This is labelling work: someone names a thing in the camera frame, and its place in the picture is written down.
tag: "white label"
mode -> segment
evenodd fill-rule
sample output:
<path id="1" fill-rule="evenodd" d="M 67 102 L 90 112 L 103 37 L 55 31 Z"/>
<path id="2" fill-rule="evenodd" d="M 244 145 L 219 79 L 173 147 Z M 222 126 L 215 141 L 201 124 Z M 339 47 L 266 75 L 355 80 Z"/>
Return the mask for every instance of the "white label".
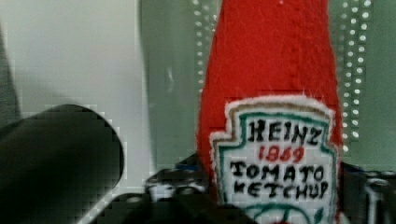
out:
<path id="1" fill-rule="evenodd" d="M 303 96 L 226 106 L 227 132 L 212 133 L 218 195 L 262 224 L 333 223 L 336 153 L 332 111 Z"/>

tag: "black object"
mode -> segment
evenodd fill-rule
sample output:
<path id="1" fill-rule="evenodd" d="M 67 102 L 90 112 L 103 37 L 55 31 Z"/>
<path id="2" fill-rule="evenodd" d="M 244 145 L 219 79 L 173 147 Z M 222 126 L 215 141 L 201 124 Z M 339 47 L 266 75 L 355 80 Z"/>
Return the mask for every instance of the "black object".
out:
<path id="1" fill-rule="evenodd" d="M 115 198 L 91 224 L 143 223 L 151 214 L 147 194 L 128 193 Z"/>
<path id="2" fill-rule="evenodd" d="M 349 219 L 351 224 L 365 224 L 366 222 L 366 201 L 364 171 L 358 167 L 347 163 L 341 164 L 341 188 L 338 191 L 341 210 Z"/>
<path id="3" fill-rule="evenodd" d="M 146 194 L 117 197 L 91 224 L 255 224 L 239 208 L 217 206 L 207 194 L 181 189 L 172 200 L 150 202 Z"/>
<path id="4" fill-rule="evenodd" d="M 198 160 L 198 155 L 194 153 L 187 159 L 176 163 L 175 169 L 186 171 L 202 171 L 202 165 Z"/>
<path id="5" fill-rule="evenodd" d="M 396 223 L 396 173 L 342 163 L 341 208 L 351 224 Z"/>
<path id="6" fill-rule="evenodd" d="M 0 223 L 75 223 L 119 181 L 119 138 L 61 105 L 0 130 Z"/>
<path id="7" fill-rule="evenodd" d="M 179 188 L 191 187 L 197 192 L 208 192 L 209 178 L 205 172 L 163 169 L 145 183 L 145 192 L 154 202 L 166 201 Z"/>

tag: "felt ketchup bottle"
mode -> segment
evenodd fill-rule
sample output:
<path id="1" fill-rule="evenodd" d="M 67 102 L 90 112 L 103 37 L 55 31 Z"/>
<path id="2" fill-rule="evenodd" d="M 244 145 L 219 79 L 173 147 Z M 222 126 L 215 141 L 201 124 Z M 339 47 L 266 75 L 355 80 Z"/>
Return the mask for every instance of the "felt ketchup bottle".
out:
<path id="1" fill-rule="evenodd" d="M 341 115 L 327 0 L 224 0 L 198 154 L 220 203 L 259 223 L 337 218 Z"/>

